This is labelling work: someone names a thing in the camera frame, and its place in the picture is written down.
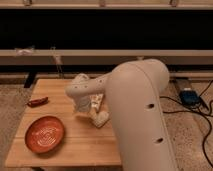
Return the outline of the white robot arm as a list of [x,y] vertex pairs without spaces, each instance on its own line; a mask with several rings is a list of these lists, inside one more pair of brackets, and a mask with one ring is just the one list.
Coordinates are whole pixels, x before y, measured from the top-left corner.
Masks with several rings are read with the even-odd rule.
[[106,96],[124,171],[178,171],[159,93],[169,71],[156,59],[126,62],[87,81],[71,81],[65,89],[78,102],[91,94]]

